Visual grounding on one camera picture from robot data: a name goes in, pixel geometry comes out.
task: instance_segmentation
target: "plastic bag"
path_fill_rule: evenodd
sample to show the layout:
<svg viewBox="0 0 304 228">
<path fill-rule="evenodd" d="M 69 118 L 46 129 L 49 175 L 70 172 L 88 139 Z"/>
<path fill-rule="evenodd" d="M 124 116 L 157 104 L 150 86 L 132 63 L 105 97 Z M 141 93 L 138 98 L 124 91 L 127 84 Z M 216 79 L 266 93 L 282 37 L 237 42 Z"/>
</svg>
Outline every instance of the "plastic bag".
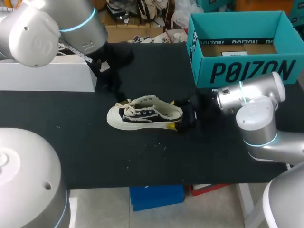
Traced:
<svg viewBox="0 0 304 228">
<path fill-rule="evenodd" d="M 195 0 L 175 0 L 175 12 L 171 19 L 171 28 L 173 28 L 173 23 L 175 22 L 183 29 L 187 29 L 189 27 L 190 14 L 203 12 L 203 8 L 197 5 Z"/>
</svg>

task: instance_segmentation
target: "blue box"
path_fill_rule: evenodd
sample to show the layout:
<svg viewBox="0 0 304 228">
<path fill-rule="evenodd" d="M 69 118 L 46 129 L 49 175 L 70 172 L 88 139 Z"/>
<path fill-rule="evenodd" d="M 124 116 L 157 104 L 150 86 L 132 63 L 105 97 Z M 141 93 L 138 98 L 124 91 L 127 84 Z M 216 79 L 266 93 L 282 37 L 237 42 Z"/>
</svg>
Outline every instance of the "blue box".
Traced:
<svg viewBox="0 0 304 228">
<path fill-rule="evenodd" d="M 204 9 L 205 13 L 214 12 L 219 7 L 233 3 L 233 0 L 198 0 L 198 5 Z"/>
<path fill-rule="evenodd" d="M 304 24 L 304 0 L 294 0 L 289 19 L 294 27 Z"/>
<path fill-rule="evenodd" d="M 200 43 L 273 44 L 277 54 L 204 57 Z M 192 14 L 187 50 L 197 88 L 228 86 L 272 71 L 294 84 L 304 67 L 304 42 L 281 11 Z"/>
<path fill-rule="evenodd" d="M 178 186 L 131 187 L 130 198 L 133 211 L 182 203 L 184 188 Z"/>
</svg>

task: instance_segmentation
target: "white shoe sole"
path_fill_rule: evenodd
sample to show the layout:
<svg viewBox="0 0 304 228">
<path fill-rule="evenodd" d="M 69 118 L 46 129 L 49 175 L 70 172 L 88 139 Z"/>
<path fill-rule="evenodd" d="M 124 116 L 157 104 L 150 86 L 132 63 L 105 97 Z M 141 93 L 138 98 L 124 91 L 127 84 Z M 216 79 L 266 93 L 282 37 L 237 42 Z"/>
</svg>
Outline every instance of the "white shoe sole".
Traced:
<svg viewBox="0 0 304 228">
<path fill-rule="evenodd" d="M 173 124 L 174 122 L 154 122 L 154 123 L 129 123 L 123 122 L 121 117 L 115 118 L 112 115 L 112 108 L 109 110 L 106 120 L 111 127 L 125 130 L 125 131 L 134 131 L 143 128 L 161 128 L 161 129 L 168 129 L 168 125 Z"/>
</svg>

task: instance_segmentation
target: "cardboard box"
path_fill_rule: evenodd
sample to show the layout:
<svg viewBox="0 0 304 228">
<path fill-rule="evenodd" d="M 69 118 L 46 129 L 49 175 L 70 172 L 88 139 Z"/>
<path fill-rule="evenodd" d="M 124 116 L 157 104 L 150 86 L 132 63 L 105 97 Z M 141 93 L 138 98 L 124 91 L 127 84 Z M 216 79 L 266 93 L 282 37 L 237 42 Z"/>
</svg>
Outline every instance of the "cardboard box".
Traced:
<svg viewBox="0 0 304 228">
<path fill-rule="evenodd" d="M 0 91 L 94 92 L 97 82 L 88 64 L 77 55 L 56 56 L 38 68 L 3 60 L 0 71 Z"/>
<path fill-rule="evenodd" d="M 163 28 L 153 27 L 150 23 L 141 23 L 138 18 L 130 18 L 128 24 L 117 23 L 108 13 L 105 15 L 104 25 L 109 34 L 109 43 L 128 41 L 135 36 L 154 38 L 163 33 Z"/>
<path fill-rule="evenodd" d="M 304 42 L 281 11 L 192 14 L 187 50 L 198 88 L 228 86 L 272 71 L 293 84 L 304 67 Z"/>
<path fill-rule="evenodd" d="M 292 0 L 236 0 L 236 11 L 284 11 L 289 15 Z"/>
<path fill-rule="evenodd" d="M 133 211 L 182 203 L 185 192 L 182 185 L 130 187 Z"/>
<path fill-rule="evenodd" d="M 294 0 L 289 13 L 289 19 L 293 26 L 304 24 L 304 0 Z"/>
<path fill-rule="evenodd" d="M 198 5 L 204 9 L 205 13 L 214 12 L 224 5 L 233 3 L 233 0 L 198 0 Z"/>
</svg>

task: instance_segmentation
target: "red box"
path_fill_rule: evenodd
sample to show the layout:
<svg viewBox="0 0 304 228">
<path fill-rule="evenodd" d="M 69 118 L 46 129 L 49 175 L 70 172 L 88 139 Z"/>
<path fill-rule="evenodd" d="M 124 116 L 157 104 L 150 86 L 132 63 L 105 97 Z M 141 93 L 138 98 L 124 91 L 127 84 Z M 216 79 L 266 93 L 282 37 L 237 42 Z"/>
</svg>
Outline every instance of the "red box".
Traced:
<svg viewBox="0 0 304 228">
<path fill-rule="evenodd" d="M 206 186 L 204 188 L 197 189 L 197 190 L 194 190 L 193 186 L 190 185 L 189 190 L 190 190 L 190 192 L 192 193 L 193 196 L 198 196 L 198 195 L 204 194 L 206 192 L 210 192 L 210 191 L 213 191 L 213 190 L 216 190 L 216 189 L 223 188 L 223 187 L 228 186 L 228 185 L 230 185 L 230 184 L 215 184 L 215 185 Z"/>
</svg>

